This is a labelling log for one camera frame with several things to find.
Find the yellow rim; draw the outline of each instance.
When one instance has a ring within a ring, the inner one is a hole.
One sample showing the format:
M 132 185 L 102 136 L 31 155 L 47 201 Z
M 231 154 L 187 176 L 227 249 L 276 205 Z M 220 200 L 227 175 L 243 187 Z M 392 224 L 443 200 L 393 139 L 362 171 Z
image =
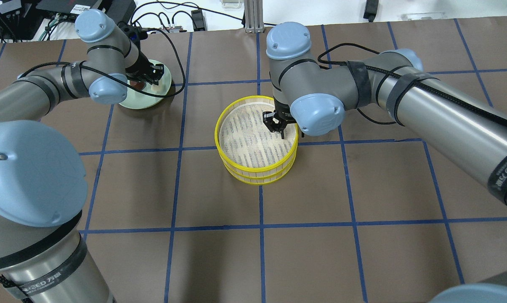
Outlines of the yellow rim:
M 292 165 L 294 163 L 296 159 L 296 155 L 295 157 L 292 158 L 292 160 L 290 161 L 289 165 Z M 258 183 L 253 183 L 253 182 L 248 182 L 246 180 L 242 180 L 242 179 L 239 179 L 238 177 L 234 176 L 234 174 L 236 174 L 236 172 L 234 170 L 230 170 L 229 167 L 227 165 L 225 165 L 225 168 L 227 169 L 227 171 L 233 175 L 233 177 L 237 180 L 239 180 L 240 182 L 243 182 L 245 184 L 250 184 L 250 185 L 267 185 L 267 184 L 271 184 L 271 183 L 274 183 L 276 182 L 277 180 L 280 180 L 282 177 L 284 177 L 291 169 L 291 167 L 289 167 L 287 170 L 283 169 L 282 171 L 279 172 L 279 174 L 282 174 L 281 176 L 277 177 L 276 179 L 272 180 L 272 181 L 268 181 L 268 182 L 258 182 Z
M 232 167 L 229 167 L 229 165 L 224 161 L 223 164 L 225 165 L 225 167 L 228 169 L 228 170 L 231 170 L 233 171 L 234 174 L 237 174 L 241 177 L 244 177 L 244 178 L 249 178 L 249 179 L 253 179 L 253 180 L 263 180 L 263 179 L 270 179 L 272 177 L 274 177 L 275 175 L 278 175 L 278 174 L 281 174 L 282 171 L 286 170 L 289 166 L 291 166 L 293 163 L 294 163 L 294 159 L 296 159 L 296 151 L 291 151 L 292 155 L 292 160 L 289 161 L 284 167 L 282 167 L 282 169 L 280 169 L 279 171 L 275 172 L 274 174 L 270 174 L 268 176 L 263 176 L 263 177 L 251 177 L 251 176 L 245 176 L 243 175 L 242 173 L 234 170 Z
M 292 143 L 290 152 L 287 153 L 285 155 L 285 157 L 283 157 L 280 161 L 277 161 L 276 163 L 274 163 L 270 166 L 259 167 L 259 168 L 245 167 L 245 166 L 242 166 L 238 163 L 235 163 L 234 161 L 229 159 L 229 157 L 227 157 L 227 155 L 225 155 L 225 153 L 221 149 L 221 146 L 219 144 L 219 129 L 220 129 L 221 123 L 222 123 L 224 117 L 226 117 L 226 113 L 229 111 L 229 109 L 231 109 L 235 104 L 240 103 L 240 102 L 247 100 L 249 98 L 265 98 L 265 99 L 268 99 L 268 100 L 274 102 L 274 98 L 271 98 L 269 96 L 247 96 L 247 97 L 240 98 L 237 101 L 232 102 L 228 107 L 225 108 L 225 110 L 221 113 L 220 117 L 218 118 L 218 121 L 216 122 L 216 128 L 214 130 L 214 142 L 216 143 L 216 148 L 218 149 L 218 153 L 220 154 L 220 156 L 225 160 L 226 163 L 232 165 L 232 167 L 238 168 L 243 171 L 247 171 L 249 173 L 262 173 L 264 171 L 272 170 L 272 169 L 275 169 L 278 166 L 282 165 L 296 151 L 296 146 L 298 146 L 298 133 L 299 133 L 298 125 L 296 125 L 296 124 L 294 125 L 294 127 L 296 128 L 296 136 L 295 136 L 294 142 Z

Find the light blue joint cap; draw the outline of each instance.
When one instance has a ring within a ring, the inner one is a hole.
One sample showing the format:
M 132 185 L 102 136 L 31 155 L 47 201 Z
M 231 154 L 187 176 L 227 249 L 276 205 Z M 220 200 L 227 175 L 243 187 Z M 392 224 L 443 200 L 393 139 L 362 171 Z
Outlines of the light blue joint cap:
M 101 10 L 91 8 L 77 17 L 75 28 L 83 42 L 94 43 L 111 35 L 115 22 Z
M 298 57 L 311 49 L 310 37 L 307 27 L 300 23 L 278 24 L 266 37 L 266 54 L 275 60 Z
M 421 59 L 418 57 L 418 55 L 413 50 L 411 50 L 409 48 L 401 48 L 399 50 L 387 50 L 386 52 L 382 52 L 381 54 L 383 54 L 383 53 L 401 54 L 405 58 L 407 58 L 408 61 L 411 62 L 412 66 L 415 69 L 420 69 L 420 71 L 423 71 L 423 63 L 422 63 Z
M 109 74 L 115 79 L 126 82 L 126 75 L 123 74 Z M 107 77 L 99 77 L 88 88 L 90 98 L 102 104 L 117 104 L 126 99 L 128 88 L 118 82 L 115 82 Z
M 83 208 L 88 186 L 74 146 L 35 121 L 0 122 L 0 215 L 25 226 L 59 226 Z
M 452 287 L 434 297 L 430 303 L 507 303 L 507 287 L 474 283 Z
M 308 136 L 322 136 L 337 128 L 345 117 L 345 107 L 335 96 L 309 94 L 290 105 L 290 113 Z

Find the white label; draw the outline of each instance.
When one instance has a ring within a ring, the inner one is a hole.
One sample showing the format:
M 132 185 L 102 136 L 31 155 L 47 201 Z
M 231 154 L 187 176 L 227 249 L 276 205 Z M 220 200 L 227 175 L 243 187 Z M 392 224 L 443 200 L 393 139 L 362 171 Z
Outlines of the white label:
M 90 6 L 76 4 L 74 6 L 74 8 L 72 8 L 70 13 L 74 13 L 76 15 L 79 15 L 80 13 L 82 13 L 84 11 L 88 11 L 89 9 L 90 9 Z

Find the white floor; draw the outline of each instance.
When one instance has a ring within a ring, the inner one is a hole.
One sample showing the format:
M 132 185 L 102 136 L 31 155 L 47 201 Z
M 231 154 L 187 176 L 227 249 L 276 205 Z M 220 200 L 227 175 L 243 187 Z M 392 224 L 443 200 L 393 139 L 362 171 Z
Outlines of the white floor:
M 135 0 L 139 6 L 151 0 Z M 223 8 L 220 0 L 192 0 L 202 8 L 225 12 L 242 18 L 244 6 L 238 9 Z M 304 25 L 359 23 L 363 19 L 366 0 L 263 0 L 263 14 L 266 23 L 282 23 L 297 21 Z M 507 0 L 380 0 L 375 21 L 402 21 L 407 19 L 451 19 L 487 16 L 507 16 Z M 159 4 L 146 5 L 135 14 L 144 12 L 165 12 L 171 19 L 174 12 L 193 8 L 173 8 L 165 10 Z M 242 24 L 229 17 L 205 12 L 208 30 L 239 29 Z M 155 16 L 146 16 L 140 20 L 143 27 L 159 27 Z M 192 23 L 188 16 L 178 14 L 176 25 L 192 31 Z M 36 39 L 44 30 L 44 25 L 36 35 Z M 73 24 L 63 23 L 53 33 L 52 39 L 76 38 Z

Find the brown tiled surface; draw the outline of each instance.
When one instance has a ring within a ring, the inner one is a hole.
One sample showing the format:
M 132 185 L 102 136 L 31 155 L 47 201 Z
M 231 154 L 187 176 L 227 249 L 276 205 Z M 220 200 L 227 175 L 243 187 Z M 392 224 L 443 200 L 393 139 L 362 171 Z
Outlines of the brown tiled surface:
M 324 32 L 329 46 L 382 51 L 394 47 L 392 27 L 397 46 L 416 50 L 426 71 L 480 102 L 487 94 L 507 113 L 507 17 L 457 22 L 477 68 L 494 71 L 474 72 L 453 20 L 326 25 Z M 316 56 L 325 49 L 323 27 L 309 30 Z M 270 82 L 257 83 L 257 72 L 268 78 L 265 37 L 258 71 L 257 37 L 242 29 L 171 34 L 189 69 L 183 93 L 142 111 L 67 101 L 42 119 L 82 155 L 88 199 L 78 228 L 117 301 L 425 302 L 507 270 L 507 207 L 405 127 L 374 125 L 351 110 L 345 141 L 338 129 L 301 138 L 282 180 L 259 188 L 232 177 L 214 147 L 214 127 L 232 101 L 272 95 Z M 0 89 L 57 60 L 62 46 L 6 45 Z M 167 40 L 151 35 L 142 50 L 182 82 Z M 83 60 L 85 52 L 83 42 L 68 40 L 61 59 Z M 342 48 L 332 59 L 368 56 Z M 363 110 L 390 121 L 375 105 Z M 13 302 L 1 288 L 0 302 Z

